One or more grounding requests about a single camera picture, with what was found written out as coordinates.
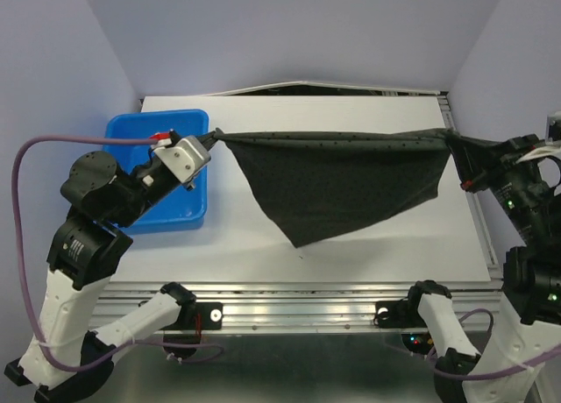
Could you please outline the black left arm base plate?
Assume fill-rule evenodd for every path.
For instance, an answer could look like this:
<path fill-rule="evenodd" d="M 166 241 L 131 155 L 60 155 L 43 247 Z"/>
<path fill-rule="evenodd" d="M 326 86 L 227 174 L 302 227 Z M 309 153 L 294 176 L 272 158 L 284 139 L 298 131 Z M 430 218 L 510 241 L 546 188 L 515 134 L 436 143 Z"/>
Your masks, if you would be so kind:
<path fill-rule="evenodd" d="M 172 327 L 176 330 L 215 331 L 223 325 L 224 305 L 220 301 L 203 301 L 189 304 L 182 309 Z"/>

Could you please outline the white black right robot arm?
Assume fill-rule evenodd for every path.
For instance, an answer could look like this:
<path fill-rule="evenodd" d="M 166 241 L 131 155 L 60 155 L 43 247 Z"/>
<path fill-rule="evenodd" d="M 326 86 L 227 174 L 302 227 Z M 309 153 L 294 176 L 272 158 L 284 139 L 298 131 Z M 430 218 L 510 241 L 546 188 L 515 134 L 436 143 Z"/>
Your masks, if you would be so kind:
<path fill-rule="evenodd" d="M 431 280 L 408 291 L 403 313 L 433 341 L 434 386 L 442 402 L 523 402 L 546 361 L 560 354 L 560 193 L 540 164 L 560 162 L 560 143 L 535 135 L 499 143 L 450 135 L 461 187 L 490 190 L 523 244 L 502 266 L 499 310 L 478 351 L 449 290 Z"/>

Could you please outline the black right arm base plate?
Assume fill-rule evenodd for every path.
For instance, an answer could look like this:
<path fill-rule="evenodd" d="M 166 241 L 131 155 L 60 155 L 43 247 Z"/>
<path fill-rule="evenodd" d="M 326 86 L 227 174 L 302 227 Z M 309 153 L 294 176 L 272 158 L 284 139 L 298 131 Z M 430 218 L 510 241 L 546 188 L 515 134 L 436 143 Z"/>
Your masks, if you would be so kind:
<path fill-rule="evenodd" d="M 425 327 L 423 319 L 406 299 L 378 301 L 373 323 L 381 329 Z"/>

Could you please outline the black dotted skirt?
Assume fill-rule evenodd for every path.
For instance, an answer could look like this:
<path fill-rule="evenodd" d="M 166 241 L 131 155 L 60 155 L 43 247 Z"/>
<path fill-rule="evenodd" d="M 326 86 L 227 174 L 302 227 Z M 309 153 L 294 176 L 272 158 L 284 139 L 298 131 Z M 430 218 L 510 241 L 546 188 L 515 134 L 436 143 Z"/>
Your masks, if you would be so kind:
<path fill-rule="evenodd" d="M 378 134 L 216 131 L 265 215 L 296 247 L 361 230 L 438 196 L 465 137 L 446 129 Z"/>

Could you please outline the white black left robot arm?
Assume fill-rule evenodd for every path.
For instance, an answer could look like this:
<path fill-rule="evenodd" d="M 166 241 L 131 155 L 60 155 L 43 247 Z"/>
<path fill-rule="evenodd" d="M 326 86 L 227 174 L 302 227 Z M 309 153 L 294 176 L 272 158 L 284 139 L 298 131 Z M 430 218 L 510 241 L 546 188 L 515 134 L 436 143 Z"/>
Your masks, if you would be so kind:
<path fill-rule="evenodd" d="M 33 385 L 38 402 L 77 402 L 100 390 L 117 361 L 139 345 L 159 346 L 180 362 L 202 347 L 204 329 L 219 329 L 222 307 L 199 304 L 176 282 L 115 322 L 92 328 L 96 303 L 132 240 L 125 229 L 179 187 L 192 188 L 210 160 L 212 134 L 175 131 L 143 140 L 146 163 L 125 171 L 93 138 L 95 150 L 70 168 L 61 195 L 65 222 L 47 255 L 46 293 L 30 313 L 33 337 L 25 354 L 5 366 L 15 385 Z"/>

